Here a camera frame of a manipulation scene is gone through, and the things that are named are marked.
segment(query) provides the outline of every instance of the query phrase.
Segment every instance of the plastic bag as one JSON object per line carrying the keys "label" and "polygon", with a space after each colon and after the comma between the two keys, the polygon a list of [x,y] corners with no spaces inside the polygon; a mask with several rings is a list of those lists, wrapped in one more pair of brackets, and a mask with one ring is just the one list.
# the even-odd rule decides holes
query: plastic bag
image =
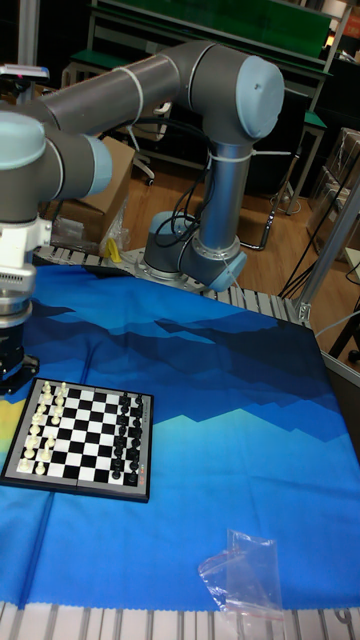
{"label": "plastic bag", "polygon": [[283,640],[276,542],[228,530],[228,549],[199,574],[220,608],[228,637]]}

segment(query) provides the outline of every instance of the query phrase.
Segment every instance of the chair leg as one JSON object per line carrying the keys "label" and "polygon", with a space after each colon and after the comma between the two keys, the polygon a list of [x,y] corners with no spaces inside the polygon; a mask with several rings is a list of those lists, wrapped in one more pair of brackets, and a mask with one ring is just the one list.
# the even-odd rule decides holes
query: chair leg
{"label": "chair leg", "polygon": [[146,175],[150,178],[150,180],[155,180],[155,173],[151,171],[151,169],[147,167],[146,164],[141,162],[141,160],[139,160],[139,158],[137,158],[136,155],[134,157],[134,165],[135,167],[138,167],[139,169],[141,169],[141,171],[146,173]]}

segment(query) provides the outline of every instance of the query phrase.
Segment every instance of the black pawn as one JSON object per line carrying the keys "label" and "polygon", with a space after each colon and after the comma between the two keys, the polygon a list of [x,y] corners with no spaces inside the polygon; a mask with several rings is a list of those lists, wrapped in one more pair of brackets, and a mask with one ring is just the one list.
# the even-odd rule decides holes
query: black pawn
{"label": "black pawn", "polygon": [[130,484],[137,484],[137,473],[135,473],[135,471],[133,471],[133,472],[129,475],[129,483],[130,483]]}

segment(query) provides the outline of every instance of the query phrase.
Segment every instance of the white pawn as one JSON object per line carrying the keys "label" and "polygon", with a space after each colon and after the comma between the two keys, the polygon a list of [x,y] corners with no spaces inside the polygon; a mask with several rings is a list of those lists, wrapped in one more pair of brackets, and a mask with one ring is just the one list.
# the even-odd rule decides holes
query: white pawn
{"label": "white pawn", "polygon": [[47,462],[51,458],[51,453],[49,451],[49,445],[47,442],[45,442],[44,451],[40,454],[40,458],[41,460],[45,460],[45,462]]}
{"label": "white pawn", "polygon": [[27,471],[29,466],[28,460],[26,460],[26,458],[22,458],[19,464],[19,471]]}
{"label": "white pawn", "polygon": [[30,427],[29,431],[32,436],[37,436],[37,434],[40,433],[40,427],[38,427],[37,424],[33,424]]}
{"label": "white pawn", "polygon": [[31,458],[33,458],[33,457],[34,457],[34,455],[35,455],[35,451],[34,451],[34,449],[32,448],[32,445],[28,443],[28,444],[26,445],[26,451],[25,451],[25,453],[24,453],[24,456],[25,456],[25,458],[27,458],[28,460],[31,460]]}
{"label": "white pawn", "polygon": [[35,435],[31,434],[31,438],[29,438],[28,440],[28,444],[31,445],[31,447],[35,447],[39,442],[39,438],[37,438]]}
{"label": "white pawn", "polygon": [[50,447],[50,448],[52,448],[54,446],[55,440],[54,440],[54,438],[52,437],[51,434],[49,435],[49,437],[48,437],[48,439],[47,439],[45,444],[47,444],[48,447]]}
{"label": "white pawn", "polygon": [[37,473],[38,476],[42,476],[45,473],[45,465],[41,460],[36,465],[35,473]]}

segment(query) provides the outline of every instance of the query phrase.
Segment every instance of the blue patterned fabric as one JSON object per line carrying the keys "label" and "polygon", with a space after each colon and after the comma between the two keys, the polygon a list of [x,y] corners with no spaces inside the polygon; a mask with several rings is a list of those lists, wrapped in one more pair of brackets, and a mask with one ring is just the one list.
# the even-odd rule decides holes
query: blue patterned fabric
{"label": "blue patterned fabric", "polygon": [[41,377],[155,396],[151,491],[0,487],[0,600],[213,609],[197,567],[231,528],[277,540],[285,608],[359,606],[359,465],[309,330],[43,267],[25,346]]}

